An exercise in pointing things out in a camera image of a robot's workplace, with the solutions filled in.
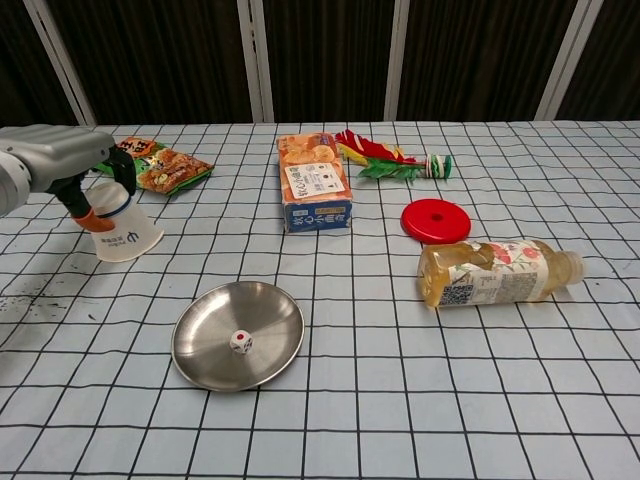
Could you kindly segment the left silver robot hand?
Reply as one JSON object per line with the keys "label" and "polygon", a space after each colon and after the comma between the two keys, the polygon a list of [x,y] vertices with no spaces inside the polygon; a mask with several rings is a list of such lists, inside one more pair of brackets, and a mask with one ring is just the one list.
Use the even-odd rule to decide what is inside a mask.
{"label": "left silver robot hand", "polygon": [[1,129],[1,214],[13,212],[32,193],[54,195],[72,219],[94,233],[114,228],[95,213],[81,188],[86,173],[100,164],[129,194],[136,190],[132,157],[104,132],[78,126],[36,124]]}

